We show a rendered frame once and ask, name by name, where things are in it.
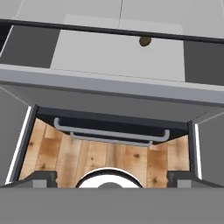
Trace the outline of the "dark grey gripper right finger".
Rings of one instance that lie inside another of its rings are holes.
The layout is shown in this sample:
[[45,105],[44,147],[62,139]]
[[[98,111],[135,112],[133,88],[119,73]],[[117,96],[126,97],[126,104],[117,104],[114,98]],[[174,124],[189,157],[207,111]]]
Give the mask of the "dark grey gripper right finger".
[[166,178],[168,188],[221,188],[221,185],[197,178],[190,171],[168,171]]

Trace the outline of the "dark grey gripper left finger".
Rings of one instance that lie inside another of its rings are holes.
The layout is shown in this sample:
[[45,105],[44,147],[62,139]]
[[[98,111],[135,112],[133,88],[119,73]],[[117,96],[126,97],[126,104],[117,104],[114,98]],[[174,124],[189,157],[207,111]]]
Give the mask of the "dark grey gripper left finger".
[[34,171],[28,177],[10,183],[6,187],[17,188],[57,188],[58,173],[56,171]]

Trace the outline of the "grey fridge door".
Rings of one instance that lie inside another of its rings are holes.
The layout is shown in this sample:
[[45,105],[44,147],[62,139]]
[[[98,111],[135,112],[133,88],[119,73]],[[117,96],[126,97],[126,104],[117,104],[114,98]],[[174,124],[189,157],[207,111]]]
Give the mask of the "grey fridge door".
[[17,181],[37,106],[0,87],[0,186]]
[[190,171],[202,181],[224,186],[224,112],[188,124]]

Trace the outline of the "dark fridge drawer front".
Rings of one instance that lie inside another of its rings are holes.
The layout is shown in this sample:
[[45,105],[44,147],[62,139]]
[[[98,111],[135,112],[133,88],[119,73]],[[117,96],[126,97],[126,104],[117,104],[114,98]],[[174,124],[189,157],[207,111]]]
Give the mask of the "dark fridge drawer front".
[[[93,130],[107,130],[114,132],[124,132],[138,135],[148,136],[162,136],[164,130],[170,131],[170,141],[188,134],[188,126],[186,122],[171,122],[161,121],[155,119],[135,118],[122,115],[106,115],[93,112],[83,112],[75,110],[64,110],[58,108],[44,108],[39,107],[37,118],[41,121],[53,126],[53,120],[58,117],[60,124],[63,126],[71,126],[76,128],[93,129]],[[102,137],[115,140],[130,140],[123,137],[112,136],[96,136],[78,134],[82,137]],[[146,140],[136,140],[138,143],[147,143]],[[153,144],[161,144],[164,142],[155,142]]]

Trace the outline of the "pale grey fridge shelf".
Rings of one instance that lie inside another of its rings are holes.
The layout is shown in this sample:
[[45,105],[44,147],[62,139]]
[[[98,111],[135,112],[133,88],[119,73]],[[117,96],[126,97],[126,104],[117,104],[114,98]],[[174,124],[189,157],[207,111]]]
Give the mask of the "pale grey fridge shelf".
[[62,31],[51,68],[91,74],[183,81],[184,43],[154,38],[142,46],[138,37]]

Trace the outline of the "white and black round thing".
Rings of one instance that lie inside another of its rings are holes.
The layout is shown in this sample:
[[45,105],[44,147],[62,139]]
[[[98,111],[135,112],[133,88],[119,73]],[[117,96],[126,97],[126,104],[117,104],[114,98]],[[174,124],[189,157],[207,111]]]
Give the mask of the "white and black round thing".
[[114,167],[103,167],[85,174],[76,188],[142,188],[140,181],[129,172]]

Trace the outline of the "brown round food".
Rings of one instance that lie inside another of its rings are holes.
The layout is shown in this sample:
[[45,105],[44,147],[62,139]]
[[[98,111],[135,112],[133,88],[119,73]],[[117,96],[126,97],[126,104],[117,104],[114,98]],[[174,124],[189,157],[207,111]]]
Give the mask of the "brown round food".
[[139,39],[139,44],[142,47],[148,46],[151,43],[151,37],[141,37]]

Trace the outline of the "black fridge shelf rail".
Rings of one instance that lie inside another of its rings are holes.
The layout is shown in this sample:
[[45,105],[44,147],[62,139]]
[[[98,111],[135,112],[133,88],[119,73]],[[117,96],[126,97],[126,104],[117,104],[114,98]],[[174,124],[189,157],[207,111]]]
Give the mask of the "black fridge shelf rail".
[[170,34],[170,33],[151,32],[151,31],[131,31],[131,30],[121,30],[121,29],[101,28],[101,27],[92,27],[92,26],[71,25],[71,24],[42,23],[42,22],[3,19],[3,18],[0,18],[0,23],[9,24],[9,25],[55,29],[55,30],[67,30],[67,31],[76,31],[76,32],[95,32],[95,33],[133,36],[133,37],[144,36],[144,37],[151,37],[156,39],[184,40],[184,41],[224,45],[224,38],[186,36],[186,35],[178,35],[178,34]]

